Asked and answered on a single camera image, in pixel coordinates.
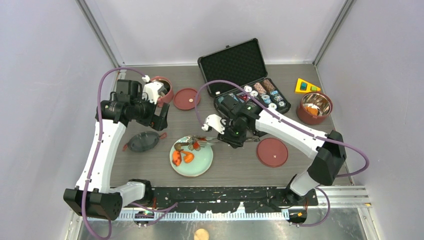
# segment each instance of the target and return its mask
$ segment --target gray floor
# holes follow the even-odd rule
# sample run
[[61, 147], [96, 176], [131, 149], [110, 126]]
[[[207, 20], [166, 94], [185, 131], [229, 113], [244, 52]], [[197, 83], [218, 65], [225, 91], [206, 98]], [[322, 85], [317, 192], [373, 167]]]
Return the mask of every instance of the gray floor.
[[[155, 66], [140, 67], [142, 72], [154, 76], [164, 76], [171, 80], [174, 93], [183, 88], [198, 89], [204, 82], [197, 66]], [[302, 95], [295, 94], [294, 89], [298, 78], [302, 78], [317, 86], [320, 85], [315, 68], [311, 64], [268, 65], [268, 77], [276, 84], [292, 107], [285, 115], [299, 121], [295, 109]], [[137, 73], [127, 71], [126, 79], [140, 80]], [[202, 118], [215, 113], [212, 98], [206, 91], [201, 93], [199, 103]], [[333, 124], [327, 118], [315, 129], [330, 132]], [[213, 162], [210, 169], [195, 178], [177, 174], [171, 167], [169, 153], [176, 140], [187, 135], [215, 136], [216, 132], [204, 132], [196, 119], [195, 111], [182, 111], [171, 103], [168, 113], [168, 137], [161, 140], [157, 146], [144, 153], [121, 151], [123, 145], [134, 135], [149, 131], [136, 122], [130, 122], [119, 144], [118, 152], [111, 173], [111, 186], [120, 186], [129, 179], [146, 179], [156, 187], [205, 187], [205, 186], [285, 186], [290, 179], [307, 169], [311, 160], [296, 148], [287, 145], [288, 160], [277, 168], [261, 164], [256, 157], [257, 143], [245, 143], [243, 148], [233, 149], [220, 143], [212, 146]], [[338, 178], [334, 185], [350, 185], [348, 178]]]
[[[306, 224], [316, 223], [326, 209], [309, 209]], [[92, 228], [101, 236], [108, 234], [106, 221], [91, 221]], [[314, 227], [289, 226], [285, 220], [238, 221], [159, 221], [147, 228], [138, 228], [130, 221], [112, 221], [114, 239], [138, 240], [193, 240], [194, 232], [206, 229], [211, 240], [366, 240], [356, 208], [331, 209], [328, 219]], [[94, 240], [82, 226], [79, 240]]]

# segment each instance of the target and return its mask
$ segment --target light green plate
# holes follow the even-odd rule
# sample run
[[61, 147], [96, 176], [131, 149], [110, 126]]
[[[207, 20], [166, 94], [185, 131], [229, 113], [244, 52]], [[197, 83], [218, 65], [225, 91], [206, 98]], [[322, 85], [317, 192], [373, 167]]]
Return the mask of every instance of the light green plate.
[[[187, 137], [180, 138], [175, 143], [185, 143], [186, 139]], [[212, 151], [211, 146], [202, 147], [200, 151], [190, 151], [187, 146], [183, 146], [182, 150], [193, 153], [194, 159], [190, 163], [185, 163], [185, 154], [181, 153], [182, 162], [179, 166], [175, 166], [172, 162], [172, 154], [175, 151], [174, 145], [172, 145], [171, 151], [169, 152], [169, 162], [177, 173], [185, 177], [197, 177], [204, 174], [211, 167], [212, 159], [214, 158], [214, 152]]]

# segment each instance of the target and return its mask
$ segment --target gray wood surface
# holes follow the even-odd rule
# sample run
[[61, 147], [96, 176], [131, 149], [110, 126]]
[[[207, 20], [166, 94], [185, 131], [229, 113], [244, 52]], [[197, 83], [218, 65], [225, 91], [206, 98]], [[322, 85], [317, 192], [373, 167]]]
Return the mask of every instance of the gray wood surface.
[[[152, 66], [139, 67], [139, 70], [149, 75], [167, 77], [173, 85], [174, 93], [183, 88], [198, 89], [204, 82], [197, 66]], [[302, 97], [295, 94], [294, 89], [298, 78], [302, 78], [317, 86], [320, 85], [315, 68], [311, 64], [267, 65], [268, 77], [292, 104], [285, 115], [299, 121], [296, 107]], [[126, 79], [141, 80], [137, 73], [127, 71]], [[216, 113], [212, 98], [204, 90], [201, 93], [199, 112], [203, 118]], [[327, 118], [314, 129], [330, 132], [333, 123]], [[129, 179], [146, 179], [156, 187], [186, 187], [186, 186], [285, 186], [295, 174], [302, 173], [312, 162], [302, 152], [287, 144], [288, 160], [280, 167], [272, 168], [263, 165], [256, 157], [257, 143], [245, 143], [243, 148], [233, 149], [225, 143], [212, 146], [213, 162], [208, 171], [198, 177], [184, 177], [176, 173], [170, 164], [169, 154], [173, 144], [187, 135], [207, 135], [216, 137], [215, 131], [204, 132], [200, 128], [194, 109], [182, 111], [170, 103], [168, 112], [167, 138], [159, 141], [154, 149], [143, 153], [130, 150], [122, 151], [128, 140], [141, 132], [151, 131], [150, 128], [137, 124], [128, 124], [128, 128], [119, 144], [113, 164], [110, 184], [120, 186]], [[267, 134], [261, 139], [271, 138]], [[343, 167], [340, 173], [346, 173]], [[348, 178], [336, 179], [334, 185], [350, 185]]]

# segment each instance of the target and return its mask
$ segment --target poker chip set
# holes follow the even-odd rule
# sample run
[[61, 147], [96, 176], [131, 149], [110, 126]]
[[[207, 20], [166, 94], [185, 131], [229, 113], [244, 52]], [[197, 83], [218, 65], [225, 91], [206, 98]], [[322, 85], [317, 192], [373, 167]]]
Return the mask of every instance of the poker chip set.
[[[241, 103], [255, 98], [264, 106], [275, 109], [281, 114], [288, 112], [291, 107], [281, 91], [267, 77], [267, 68], [256, 38], [231, 47], [226, 46], [223, 50], [202, 56], [197, 63], [205, 82], [231, 81], [243, 87], [248, 93], [246, 95], [225, 83], [207, 86], [209, 95], [214, 98], [214, 107], [221, 115], [225, 114], [219, 111], [219, 105], [227, 95]], [[265, 133], [254, 132], [253, 134], [261, 137]]]

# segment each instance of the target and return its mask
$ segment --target red lid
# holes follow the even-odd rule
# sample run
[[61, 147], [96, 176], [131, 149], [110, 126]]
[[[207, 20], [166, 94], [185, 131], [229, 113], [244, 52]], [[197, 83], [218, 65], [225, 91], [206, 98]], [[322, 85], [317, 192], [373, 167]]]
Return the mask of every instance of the red lid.
[[173, 104], [177, 109], [190, 110], [195, 108], [195, 98], [198, 91], [194, 88], [183, 88], [179, 90], [174, 98]]
[[266, 138], [257, 145], [256, 156], [265, 166], [276, 168], [286, 163], [289, 152], [279, 139]]

